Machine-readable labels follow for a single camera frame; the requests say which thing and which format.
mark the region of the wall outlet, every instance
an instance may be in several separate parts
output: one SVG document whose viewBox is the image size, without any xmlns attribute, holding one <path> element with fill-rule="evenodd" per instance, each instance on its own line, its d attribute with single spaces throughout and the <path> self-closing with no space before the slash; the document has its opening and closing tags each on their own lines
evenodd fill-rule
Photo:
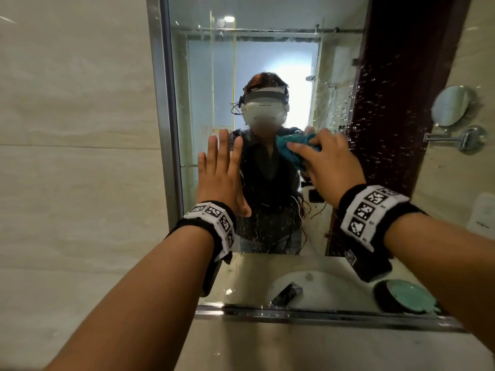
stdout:
<svg viewBox="0 0 495 371">
<path fill-rule="evenodd" d="M 466 228 L 483 237 L 495 239 L 495 195 L 483 192 L 476 198 Z"/>
</svg>

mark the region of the vr headset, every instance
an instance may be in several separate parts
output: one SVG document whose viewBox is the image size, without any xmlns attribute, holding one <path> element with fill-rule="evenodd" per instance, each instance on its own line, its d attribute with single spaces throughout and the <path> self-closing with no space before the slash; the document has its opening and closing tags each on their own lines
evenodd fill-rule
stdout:
<svg viewBox="0 0 495 371">
<path fill-rule="evenodd" d="M 238 102 L 238 107 L 248 125 L 272 123 L 282 125 L 287 119 L 287 86 L 267 87 L 245 92 Z"/>
</svg>

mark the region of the shower rod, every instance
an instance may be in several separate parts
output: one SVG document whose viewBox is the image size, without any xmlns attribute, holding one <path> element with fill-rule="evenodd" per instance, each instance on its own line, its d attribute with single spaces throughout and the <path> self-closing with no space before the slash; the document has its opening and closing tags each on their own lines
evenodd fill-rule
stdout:
<svg viewBox="0 0 495 371">
<path fill-rule="evenodd" d="M 239 33 L 239 32 L 244 32 L 244 33 L 303 33 L 303 34 L 309 34 L 309 33 L 363 33 L 364 30 L 362 29 L 339 29 L 338 27 L 335 27 L 333 29 L 321 29 L 319 28 L 319 25 L 315 29 L 282 29 L 282 30 L 258 30 L 258 29 L 226 29 L 226 28 L 218 28 L 218 29 L 211 29 L 209 27 L 201 27 L 198 26 L 195 29 L 191 28 L 185 28 L 185 27 L 178 27 L 179 30 L 184 31 L 184 32 L 211 32 L 213 31 L 218 31 L 218 32 L 227 32 L 227 33 Z"/>
</svg>

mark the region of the jeans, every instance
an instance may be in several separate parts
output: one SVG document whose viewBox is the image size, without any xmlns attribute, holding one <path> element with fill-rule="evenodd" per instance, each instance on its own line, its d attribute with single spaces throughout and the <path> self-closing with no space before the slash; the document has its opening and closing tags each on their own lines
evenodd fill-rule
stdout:
<svg viewBox="0 0 495 371">
<path fill-rule="evenodd" d="M 257 254 L 299 254 L 301 251 L 302 229 L 280 238 L 275 244 L 251 241 L 241 237 L 241 252 Z"/>
</svg>

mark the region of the hand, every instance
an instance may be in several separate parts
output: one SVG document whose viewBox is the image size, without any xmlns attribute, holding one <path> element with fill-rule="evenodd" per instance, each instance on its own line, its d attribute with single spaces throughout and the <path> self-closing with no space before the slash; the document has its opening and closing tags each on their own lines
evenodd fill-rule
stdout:
<svg viewBox="0 0 495 371">
<path fill-rule="evenodd" d="M 350 188 L 366 183 L 364 173 L 347 145 L 342 134 L 335 136 L 327 130 L 321 130 L 311 141 L 320 144 L 321 152 L 300 143 L 287 143 L 287 147 L 306 160 L 306 172 L 320 195 L 334 208 L 337 208 L 343 194 Z"/>
<path fill-rule="evenodd" d="M 243 139 L 241 137 L 236 138 L 231 153 L 229 132 L 222 129 L 219 136 L 219 148 L 217 148 L 217 137 L 210 136 L 208 138 L 208 155 L 201 152 L 197 157 L 199 180 L 196 189 L 196 202 L 216 200 L 229 206 L 236 215 L 242 215 L 246 211 L 245 199 L 242 195 L 239 198 L 238 187 L 241 181 L 239 165 Z"/>
</svg>

